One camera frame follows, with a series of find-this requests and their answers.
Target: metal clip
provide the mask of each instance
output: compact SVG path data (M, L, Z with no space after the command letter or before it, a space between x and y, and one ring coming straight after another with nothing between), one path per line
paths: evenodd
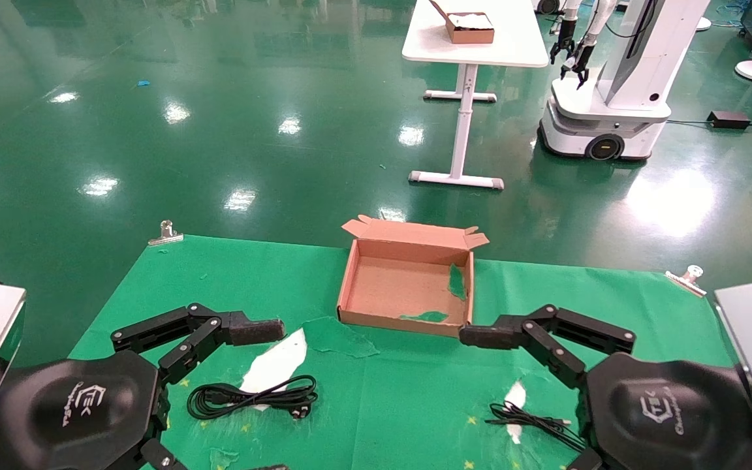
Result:
M689 292L698 295L698 297L704 297L704 295L707 295L707 291L699 288L695 283L695 280L701 277L702 274L704 274L704 270L701 270L700 266L695 266L694 264L689 266L686 273L680 277L670 273L669 271L666 271L666 277L668 277L669 280L683 287L684 289L687 289Z
M180 242L185 239L184 233L179 233L173 230L173 222L169 220L161 221L161 237L153 238L148 241L147 244L150 247L155 245L163 245L165 243Z

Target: table leg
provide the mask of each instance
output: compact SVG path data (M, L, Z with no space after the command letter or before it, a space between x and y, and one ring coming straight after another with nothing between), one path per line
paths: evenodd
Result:
M457 86L454 87L456 91L438 91L436 89L427 89L425 98L435 99L461 99L463 98L463 78L466 77L466 64L460 63L457 66ZM495 103L498 101L498 97L495 93L475 93L474 99L476 101L488 101Z
M460 98L460 111L457 113L457 132L454 135L454 151L451 155L451 173L411 172L408 176L409 181L504 189L504 181L501 178L483 178L482 176L465 176L463 174L466 145L469 143L469 124L472 120L472 101L474 100L477 72L477 64L468 63L463 73L463 83L459 87L462 97Z

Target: white table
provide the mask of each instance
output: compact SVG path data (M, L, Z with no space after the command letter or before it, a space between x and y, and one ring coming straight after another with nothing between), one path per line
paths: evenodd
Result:
M495 41L492 44L451 44L445 19L429 0L417 0L402 57L421 62L459 63L456 91L427 90L426 97L459 99L460 111L451 155L451 173L411 172L408 179L504 189L501 178L463 174L472 102L475 99L496 101L491 93L475 93L478 65L543 67L548 63L547 51L530 0L462 0L459 3L450 0L448 3L452 8L458 5L465 5L466 11L485 12L495 27Z

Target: white paper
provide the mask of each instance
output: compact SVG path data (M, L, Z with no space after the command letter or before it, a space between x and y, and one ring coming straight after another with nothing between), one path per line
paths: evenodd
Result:
M251 369L242 377L240 390L257 393L285 382L292 378L306 358L307 337L301 328L254 359ZM268 405L255 405L254 408L263 411Z
M504 397L504 401L509 401L516 407L524 409L524 405L527 402L527 390L522 386L522 382L516 381L516 383L512 384L512 388L510 388L507 396ZM522 427L520 425L508 424L507 434L512 437L513 443L522 443Z
M486 15L448 15L451 23L456 27L465 27L466 29L492 29L492 23Z

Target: open cardboard box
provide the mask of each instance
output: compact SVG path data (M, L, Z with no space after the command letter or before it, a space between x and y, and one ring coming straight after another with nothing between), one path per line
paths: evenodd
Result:
M495 39L494 27L491 29L462 29L462 27L454 25L454 22L448 17L448 15L481 15L486 17L485 12L447 12L450 9L448 3L441 5L436 0L430 0L430 2L445 19L445 29L448 31L448 37L451 38L452 44L492 44L493 39Z
M486 235L358 216L342 228L355 235L338 296L343 323L454 336L471 323L475 293L474 247ZM460 272L463 297L453 293ZM423 318L414 319L426 313ZM444 318L430 319L427 313Z

